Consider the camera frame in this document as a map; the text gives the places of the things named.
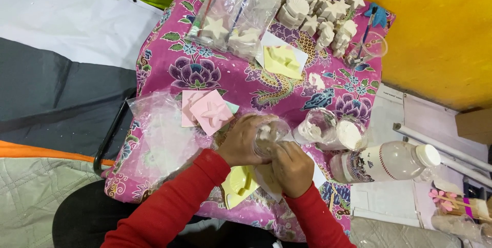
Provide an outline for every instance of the yellow wall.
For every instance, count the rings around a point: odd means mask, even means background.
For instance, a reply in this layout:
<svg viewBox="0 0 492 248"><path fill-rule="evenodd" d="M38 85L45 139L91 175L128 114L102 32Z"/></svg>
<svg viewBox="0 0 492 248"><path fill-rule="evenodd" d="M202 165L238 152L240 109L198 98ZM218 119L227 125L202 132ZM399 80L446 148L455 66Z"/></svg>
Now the yellow wall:
<svg viewBox="0 0 492 248"><path fill-rule="evenodd" d="M383 82L453 108L492 106L492 0L369 0L396 13Z"/></svg>

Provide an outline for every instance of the orange fabric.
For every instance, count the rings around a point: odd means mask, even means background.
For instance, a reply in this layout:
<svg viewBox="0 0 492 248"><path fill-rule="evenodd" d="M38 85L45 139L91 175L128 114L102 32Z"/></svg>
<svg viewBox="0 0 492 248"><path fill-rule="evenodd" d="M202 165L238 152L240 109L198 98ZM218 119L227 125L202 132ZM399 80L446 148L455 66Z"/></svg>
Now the orange fabric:
<svg viewBox="0 0 492 248"><path fill-rule="evenodd" d="M59 158L59 159L76 159L88 162L94 162L93 157L84 156L75 153L61 152L51 149L39 148L34 146L14 144L0 141L0 157L6 158ZM103 159L102 165L113 166L114 160Z"/></svg>

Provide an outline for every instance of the gray fabric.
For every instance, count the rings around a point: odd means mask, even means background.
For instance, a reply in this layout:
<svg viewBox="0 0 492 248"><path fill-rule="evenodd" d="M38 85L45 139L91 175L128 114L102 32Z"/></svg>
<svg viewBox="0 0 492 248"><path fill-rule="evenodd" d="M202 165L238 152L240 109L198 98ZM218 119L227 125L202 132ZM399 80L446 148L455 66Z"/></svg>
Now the gray fabric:
<svg viewBox="0 0 492 248"><path fill-rule="evenodd" d="M461 248L459 238L440 231L353 216L350 241L358 248Z"/></svg>
<svg viewBox="0 0 492 248"><path fill-rule="evenodd" d="M0 158L0 247L51 248L58 206L100 180L92 163L55 158Z"/></svg>
<svg viewBox="0 0 492 248"><path fill-rule="evenodd" d="M0 140L94 156L135 87L133 70L0 38ZM128 111L104 158L116 158L130 122Z"/></svg>

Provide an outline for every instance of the blue starfish figurine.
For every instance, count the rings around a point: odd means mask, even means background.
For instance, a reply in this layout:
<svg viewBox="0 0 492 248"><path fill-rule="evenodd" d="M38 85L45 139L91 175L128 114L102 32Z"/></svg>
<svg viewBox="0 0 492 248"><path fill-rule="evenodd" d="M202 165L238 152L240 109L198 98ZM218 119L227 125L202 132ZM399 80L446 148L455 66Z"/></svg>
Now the blue starfish figurine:
<svg viewBox="0 0 492 248"><path fill-rule="evenodd" d="M386 27L386 10L376 3L372 2L369 6L369 10L364 13L364 16L370 17L372 14L372 8L377 7L376 14L374 15L374 20L372 20L372 26L376 27L377 24L381 24L381 27Z"/></svg>

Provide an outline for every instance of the white pipe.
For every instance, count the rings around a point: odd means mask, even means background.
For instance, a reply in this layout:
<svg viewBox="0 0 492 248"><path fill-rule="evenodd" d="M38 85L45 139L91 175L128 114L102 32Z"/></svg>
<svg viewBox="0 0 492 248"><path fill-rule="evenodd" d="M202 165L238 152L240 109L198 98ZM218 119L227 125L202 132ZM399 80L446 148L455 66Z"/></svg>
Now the white pipe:
<svg viewBox="0 0 492 248"><path fill-rule="evenodd" d="M421 142L418 142L416 140L413 140L411 138L408 139L409 144L414 144L414 145L420 145L422 144ZM489 179L487 176L484 176L477 171L471 170L463 165L461 165L459 162L456 162L453 160L449 155L439 153L441 155L441 163L446 165L449 168L452 168L461 174L468 176L472 179L474 179L477 182L483 183L484 185L492 188L492 180Z"/></svg>
<svg viewBox="0 0 492 248"><path fill-rule="evenodd" d="M404 125L401 125L400 123L394 123L393 124L393 130L406 135L410 138L414 138L422 143L430 144L434 146L437 150L445 152L446 154L449 154L453 157L457 157L458 159L465 161L467 163L470 163L473 166L476 166L480 169L483 169L488 172L492 172L492 165L483 162L479 159L476 159L468 154L465 154L457 149L451 148L447 146L446 144L439 142L433 138L430 138L424 134L421 134L420 132L417 132L415 130L410 129L409 127L406 127Z"/></svg>

